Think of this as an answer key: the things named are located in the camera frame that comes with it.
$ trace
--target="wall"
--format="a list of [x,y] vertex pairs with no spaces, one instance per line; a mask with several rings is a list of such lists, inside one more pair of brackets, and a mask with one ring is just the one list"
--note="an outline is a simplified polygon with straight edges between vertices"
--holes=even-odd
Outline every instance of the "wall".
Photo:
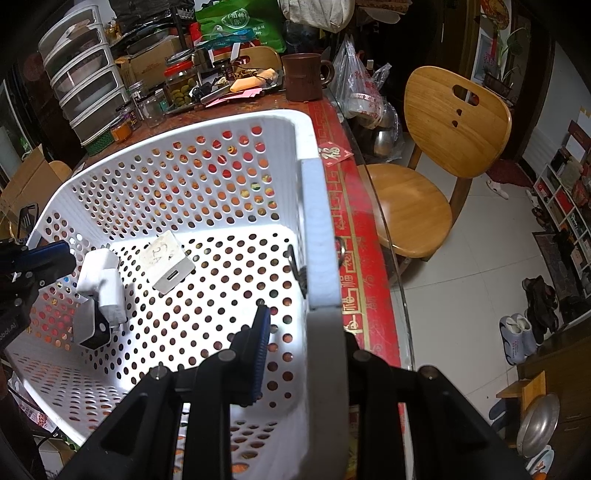
[[523,154],[538,175],[562,145],[569,123],[576,121],[581,107],[591,109],[591,93],[557,43],[548,94]]

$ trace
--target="packaged food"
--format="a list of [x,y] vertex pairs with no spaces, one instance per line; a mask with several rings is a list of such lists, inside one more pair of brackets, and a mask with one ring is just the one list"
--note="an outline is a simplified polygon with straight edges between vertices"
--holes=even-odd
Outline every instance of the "packaged food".
[[131,137],[132,129],[131,122],[125,115],[120,115],[117,123],[111,126],[111,135],[117,143],[127,140]]
[[121,105],[119,108],[117,108],[116,112],[119,115],[123,115],[129,121],[132,130],[139,128],[141,124],[141,117],[138,114],[137,107],[135,106],[135,102],[133,100]]
[[192,103],[189,92],[193,87],[201,85],[201,76],[191,60],[192,54],[192,49],[184,50],[173,55],[166,62],[168,65],[164,71],[166,89],[175,107]]

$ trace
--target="orange jar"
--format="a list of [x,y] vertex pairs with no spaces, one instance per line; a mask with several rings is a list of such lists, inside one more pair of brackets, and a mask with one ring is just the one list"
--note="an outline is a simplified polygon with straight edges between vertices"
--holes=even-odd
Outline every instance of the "orange jar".
[[132,128],[128,118],[121,115],[117,122],[111,127],[111,135],[117,143],[127,140],[131,137]]

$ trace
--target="green basket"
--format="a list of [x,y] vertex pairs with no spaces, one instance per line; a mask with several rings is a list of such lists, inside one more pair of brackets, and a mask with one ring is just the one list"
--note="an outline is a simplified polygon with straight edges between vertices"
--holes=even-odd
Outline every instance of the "green basket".
[[93,141],[84,145],[84,148],[88,152],[89,157],[102,152],[105,148],[115,142],[110,129],[107,129],[104,133],[100,134]]

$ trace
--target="floor mat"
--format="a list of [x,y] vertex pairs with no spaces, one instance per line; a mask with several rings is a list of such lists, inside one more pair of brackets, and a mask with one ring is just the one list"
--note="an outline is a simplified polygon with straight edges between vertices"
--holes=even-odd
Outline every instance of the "floor mat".
[[554,233],[534,232],[532,235],[544,257],[558,300],[571,295],[579,296],[576,277],[562,261],[558,244],[554,241]]
[[525,174],[521,167],[509,160],[499,158],[488,169],[486,174],[498,183],[511,183],[518,187],[532,188],[533,184],[530,178]]

